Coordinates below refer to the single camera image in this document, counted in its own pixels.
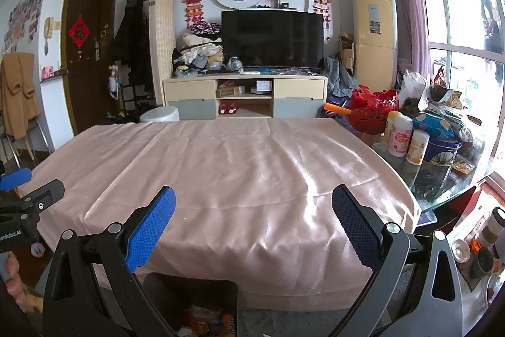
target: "standing air conditioner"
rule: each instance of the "standing air conditioner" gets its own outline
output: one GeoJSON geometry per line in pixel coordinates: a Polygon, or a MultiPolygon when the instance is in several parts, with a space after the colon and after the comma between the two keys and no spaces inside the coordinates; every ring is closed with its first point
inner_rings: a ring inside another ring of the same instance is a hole
{"type": "Polygon", "coordinates": [[[395,0],[353,0],[354,76],[372,92],[389,90],[396,77],[398,25],[395,0]]]}

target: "white stool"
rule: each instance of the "white stool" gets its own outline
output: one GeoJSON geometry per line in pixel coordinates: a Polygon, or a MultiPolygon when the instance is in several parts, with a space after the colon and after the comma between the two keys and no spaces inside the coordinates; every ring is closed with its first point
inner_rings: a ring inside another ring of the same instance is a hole
{"type": "Polygon", "coordinates": [[[157,107],[147,111],[140,117],[141,123],[178,122],[179,120],[179,110],[174,106],[157,107]]]}

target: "glass tabletop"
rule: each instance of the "glass tabletop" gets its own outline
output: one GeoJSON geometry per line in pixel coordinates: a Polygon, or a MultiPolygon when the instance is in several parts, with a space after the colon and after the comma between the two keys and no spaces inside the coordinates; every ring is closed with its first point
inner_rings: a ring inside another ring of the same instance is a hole
{"type": "Polygon", "coordinates": [[[489,176],[497,166],[493,158],[482,159],[468,175],[450,166],[439,166],[424,161],[420,166],[411,165],[405,156],[391,155],[384,143],[375,143],[372,149],[398,173],[421,206],[421,212],[435,210],[450,202],[489,176]]]}

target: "red basket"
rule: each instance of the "red basket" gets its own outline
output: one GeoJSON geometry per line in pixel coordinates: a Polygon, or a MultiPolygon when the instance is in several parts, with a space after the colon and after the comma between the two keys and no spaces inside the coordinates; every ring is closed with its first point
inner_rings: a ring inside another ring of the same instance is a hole
{"type": "Polygon", "coordinates": [[[359,87],[361,90],[353,90],[348,107],[353,112],[347,115],[347,119],[358,132],[381,134],[386,128],[387,115],[400,107],[398,94],[394,89],[372,93],[366,86],[359,87]]]}

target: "human hand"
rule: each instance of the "human hand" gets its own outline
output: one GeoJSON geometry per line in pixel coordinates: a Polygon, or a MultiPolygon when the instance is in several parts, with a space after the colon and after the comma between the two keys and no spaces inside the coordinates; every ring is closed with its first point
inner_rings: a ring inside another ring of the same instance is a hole
{"type": "Polygon", "coordinates": [[[5,269],[11,278],[5,282],[7,292],[12,296],[17,304],[26,302],[26,295],[23,291],[21,277],[19,277],[19,263],[14,253],[9,251],[9,257],[5,262],[5,269]]]}

